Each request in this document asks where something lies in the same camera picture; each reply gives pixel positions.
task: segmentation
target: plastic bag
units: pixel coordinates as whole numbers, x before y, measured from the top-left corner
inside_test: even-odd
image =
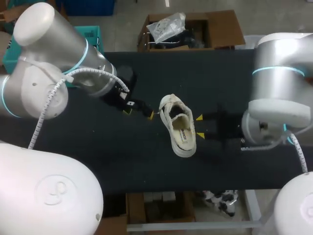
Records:
[[[186,15],[184,13],[175,13],[159,22],[147,25],[147,28],[155,43],[158,44],[183,32],[185,30],[185,19]]]

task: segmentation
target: cardboard box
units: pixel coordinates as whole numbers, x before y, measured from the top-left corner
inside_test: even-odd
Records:
[[[154,217],[150,209],[166,212],[165,214],[161,213],[164,219]],[[143,193],[129,194],[130,224],[192,222],[194,219],[195,214],[190,192],[177,192],[175,202],[157,201],[151,203],[144,203]]]
[[[138,36],[137,50],[168,51],[168,49],[151,48],[147,25],[158,22],[171,14],[148,15]],[[189,50],[212,50],[233,48],[235,45],[244,45],[245,40],[240,29],[236,14],[233,10],[186,13],[186,29],[192,29],[197,40],[204,42],[204,48],[190,48]]]
[[[52,5],[66,20],[68,20],[63,3],[61,3],[61,7],[59,9],[55,0],[47,0],[46,2]],[[16,20],[29,6],[29,4],[23,4],[6,9],[5,0],[0,0],[0,23],[5,23],[4,27],[8,33],[13,33]]]
[[[127,194],[105,196],[102,219],[94,235],[127,235],[128,208]]]

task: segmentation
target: dirty white shoe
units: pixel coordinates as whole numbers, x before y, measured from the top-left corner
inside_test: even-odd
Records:
[[[191,110],[174,94],[163,97],[160,116],[167,127],[176,155],[191,157],[197,149],[196,132]]]

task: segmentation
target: white robotic arm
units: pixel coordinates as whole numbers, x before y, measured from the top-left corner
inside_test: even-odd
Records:
[[[297,151],[299,143],[313,144],[313,86],[306,80],[313,76],[312,55],[313,34],[276,33],[260,40],[252,98],[242,120],[243,134],[251,143],[274,147],[289,130],[296,138],[291,136],[285,143],[295,144]],[[308,171],[306,164],[303,171]],[[279,235],[313,234],[312,172],[283,187],[275,202],[274,220]]]
[[[313,76],[312,54],[313,34],[275,33],[261,39],[242,122],[251,143],[269,144],[290,130],[302,145],[313,144],[313,87],[306,81]]]
[[[49,4],[29,7],[15,25],[14,38],[22,53],[14,72],[0,76],[0,115],[39,118],[44,107],[42,120],[58,116],[68,101],[65,84],[49,98],[48,109],[47,97],[65,79],[94,97],[129,92],[115,67]],[[0,143],[0,153],[0,234],[94,234],[103,194],[87,167],[7,143]]]

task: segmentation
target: cyan led ring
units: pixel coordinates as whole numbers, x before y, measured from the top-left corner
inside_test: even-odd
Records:
[[[252,75],[254,75],[257,72],[263,71],[263,70],[272,70],[272,69],[276,69],[276,68],[282,68],[282,69],[286,69],[286,70],[291,70],[291,71],[297,72],[297,73],[301,74],[302,76],[304,76],[303,71],[295,69],[295,68],[292,68],[292,67],[285,67],[285,66],[271,66],[271,67],[260,68],[260,69],[255,70],[252,73]]]
[[[286,126],[286,124],[284,124],[284,131],[287,131],[287,126]],[[288,139],[289,143],[291,143],[291,144],[294,145],[294,143],[291,141],[291,139],[290,139],[289,137],[287,137],[287,139]]]
[[[9,108],[6,106],[6,104],[5,104],[5,101],[4,101],[4,87],[5,87],[5,84],[6,84],[6,82],[7,82],[8,79],[9,79],[9,76],[7,76],[7,77],[5,78],[5,80],[3,81],[3,84],[2,84],[2,88],[1,88],[1,99],[2,99],[3,106],[4,106],[5,109],[8,111],[9,114],[11,114],[12,116],[15,116],[15,117],[17,117],[17,118],[21,118],[21,117],[15,115],[14,113],[12,113],[12,112],[9,110]]]
[[[88,44],[88,41],[86,39],[86,47],[85,47],[85,51],[84,51],[83,57],[80,59],[80,61],[78,61],[78,63],[76,65],[74,65],[70,70],[67,70],[67,71],[63,72],[63,74],[68,74],[69,72],[72,72],[73,70],[77,69],[81,65],[81,63],[84,61],[84,59],[85,59],[85,57],[86,57],[86,55],[88,53],[88,47],[89,47],[89,44]]]

